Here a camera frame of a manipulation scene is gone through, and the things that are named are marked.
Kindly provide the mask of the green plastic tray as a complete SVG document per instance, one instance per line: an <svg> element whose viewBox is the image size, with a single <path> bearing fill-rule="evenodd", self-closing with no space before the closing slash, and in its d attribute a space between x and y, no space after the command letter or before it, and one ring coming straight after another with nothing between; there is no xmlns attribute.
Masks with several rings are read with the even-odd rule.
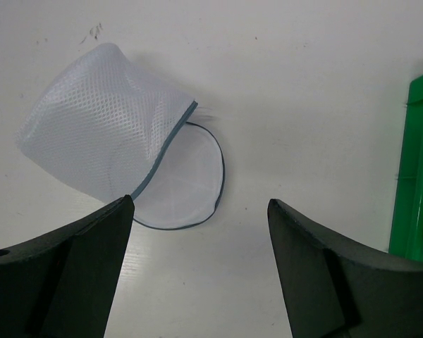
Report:
<svg viewBox="0 0 423 338"><path fill-rule="evenodd" d="M423 75L409 86L388 252L423 262Z"/></svg>

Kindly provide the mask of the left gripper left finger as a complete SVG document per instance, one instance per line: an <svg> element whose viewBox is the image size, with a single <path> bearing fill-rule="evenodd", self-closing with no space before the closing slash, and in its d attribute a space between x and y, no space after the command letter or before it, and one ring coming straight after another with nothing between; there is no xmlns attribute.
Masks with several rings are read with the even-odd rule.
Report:
<svg viewBox="0 0 423 338"><path fill-rule="evenodd" d="M103 337L134 209L126 195L0 249L0 337Z"/></svg>

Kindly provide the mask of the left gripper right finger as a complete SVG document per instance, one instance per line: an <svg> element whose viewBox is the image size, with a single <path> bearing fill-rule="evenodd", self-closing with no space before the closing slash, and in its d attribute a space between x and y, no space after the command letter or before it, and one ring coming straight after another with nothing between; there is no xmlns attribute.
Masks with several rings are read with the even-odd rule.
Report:
<svg viewBox="0 0 423 338"><path fill-rule="evenodd" d="M267 218L294 337L423 337L423 262L356 242L278 199Z"/></svg>

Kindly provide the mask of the white mesh laundry bag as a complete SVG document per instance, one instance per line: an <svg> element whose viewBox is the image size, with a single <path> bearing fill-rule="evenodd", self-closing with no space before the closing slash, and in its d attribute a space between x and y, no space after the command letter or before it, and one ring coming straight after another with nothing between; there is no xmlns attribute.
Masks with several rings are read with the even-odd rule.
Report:
<svg viewBox="0 0 423 338"><path fill-rule="evenodd" d="M100 44L44 90L20 127L22 153L104 203L130 196L134 220L156 230L200 225L226 179L216 137L191 121L197 102Z"/></svg>

